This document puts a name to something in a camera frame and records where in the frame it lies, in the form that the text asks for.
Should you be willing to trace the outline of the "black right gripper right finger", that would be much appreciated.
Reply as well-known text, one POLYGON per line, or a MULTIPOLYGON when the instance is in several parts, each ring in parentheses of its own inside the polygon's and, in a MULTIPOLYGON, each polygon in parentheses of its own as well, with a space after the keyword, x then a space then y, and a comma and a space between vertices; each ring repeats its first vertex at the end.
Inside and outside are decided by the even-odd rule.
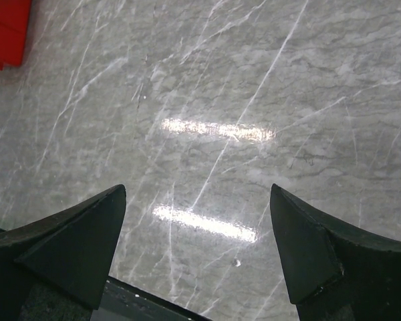
POLYGON ((270 210, 300 320, 401 320, 401 241, 346 223, 276 184, 270 210))

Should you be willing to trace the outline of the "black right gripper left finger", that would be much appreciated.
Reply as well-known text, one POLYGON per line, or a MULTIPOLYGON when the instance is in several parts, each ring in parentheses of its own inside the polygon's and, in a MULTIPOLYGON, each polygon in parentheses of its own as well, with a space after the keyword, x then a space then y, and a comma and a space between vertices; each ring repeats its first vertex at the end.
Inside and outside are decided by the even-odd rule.
POLYGON ((115 185, 59 213, 0 228, 0 320, 89 320, 126 211, 115 185))

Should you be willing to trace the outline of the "orange t shirt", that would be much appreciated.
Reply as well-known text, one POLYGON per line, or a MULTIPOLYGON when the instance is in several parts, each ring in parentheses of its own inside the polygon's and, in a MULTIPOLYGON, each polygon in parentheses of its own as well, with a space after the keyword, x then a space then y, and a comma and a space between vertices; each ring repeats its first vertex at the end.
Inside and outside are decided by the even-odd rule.
POLYGON ((0 0, 0 70, 23 60, 31 0, 0 0))

